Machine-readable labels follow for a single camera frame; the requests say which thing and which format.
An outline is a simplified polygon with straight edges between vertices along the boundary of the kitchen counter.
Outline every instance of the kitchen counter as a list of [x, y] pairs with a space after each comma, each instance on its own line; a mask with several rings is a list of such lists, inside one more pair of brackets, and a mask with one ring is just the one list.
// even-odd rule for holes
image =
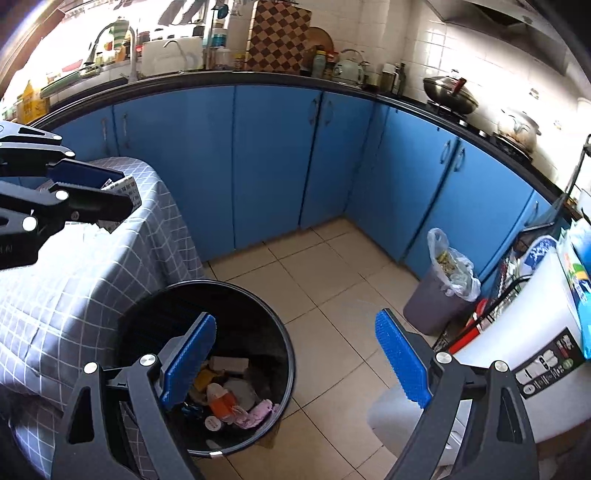
[[519, 175], [535, 188], [546, 200], [553, 203], [562, 191], [549, 181], [541, 172], [533, 166], [525, 166], [506, 155], [488, 140], [471, 133], [460, 125], [450, 122], [436, 114], [421, 108], [416, 102], [404, 99], [394, 99], [370, 92], [332, 82], [329, 80], [312, 79], [280, 73], [259, 72], [198, 72], [177, 73], [165, 76], [152, 77], [125, 85], [116, 86], [81, 99], [72, 98], [72, 102], [62, 108], [35, 121], [32, 126], [44, 130], [53, 130], [60, 125], [75, 120], [87, 113], [98, 109], [126, 102], [132, 99], [156, 95], [158, 93], [174, 90], [191, 89], [205, 86], [232, 86], [232, 85], [274, 85], [290, 86], [305, 89], [317, 89], [325, 92], [340, 93], [357, 98], [374, 100], [401, 111], [416, 115], [438, 127], [457, 135], [476, 147], [497, 159], [503, 165]]

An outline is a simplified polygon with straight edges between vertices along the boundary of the beige tile floor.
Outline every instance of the beige tile floor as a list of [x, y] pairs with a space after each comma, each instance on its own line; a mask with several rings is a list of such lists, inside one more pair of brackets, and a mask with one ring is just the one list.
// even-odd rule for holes
[[382, 480], [396, 457], [365, 417], [397, 380], [375, 339], [374, 320], [386, 307], [403, 320], [417, 286], [413, 275], [346, 219], [205, 268], [209, 278], [240, 285], [277, 312], [297, 363], [293, 400], [275, 446], [198, 460], [207, 480]]

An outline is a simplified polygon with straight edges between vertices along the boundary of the checkered tablecloth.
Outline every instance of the checkered tablecloth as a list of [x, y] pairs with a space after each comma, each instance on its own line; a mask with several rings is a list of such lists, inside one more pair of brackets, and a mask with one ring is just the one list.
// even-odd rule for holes
[[141, 298], [203, 275], [170, 192], [146, 163], [95, 164], [133, 175], [142, 206], [114, 233], [68, 223], [35, 265], [0, 272], [0, 388], [25, 456], [51, 474], [54, 433], [84, 365], [113, 365], [119, 318]]

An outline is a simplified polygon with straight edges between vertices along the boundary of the gray trash bin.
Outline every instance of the gray trash bin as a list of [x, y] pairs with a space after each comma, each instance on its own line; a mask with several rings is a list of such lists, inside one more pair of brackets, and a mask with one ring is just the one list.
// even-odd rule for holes
[[441, 290], [442, 286], [431, 267], [404, 306], [406, 320], [424, 335], [439, 335], [447, 322], [463, 311], [472, 309], [476, 303], [463, 300], [455, 294], [447, 297]]

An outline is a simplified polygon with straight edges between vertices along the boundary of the robotic arm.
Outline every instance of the robotic arm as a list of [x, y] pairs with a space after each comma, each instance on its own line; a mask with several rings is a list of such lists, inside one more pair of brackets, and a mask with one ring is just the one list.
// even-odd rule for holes
[[120, 222], [132, 212], [131, 199], [100, 188], [120, 171], [75, 160], [61, 136], [0, 121], [0, 177], [46, 177], [47, 190], [0, 181], [0, 270], [32, 265], [47, 239], [67, 221]]

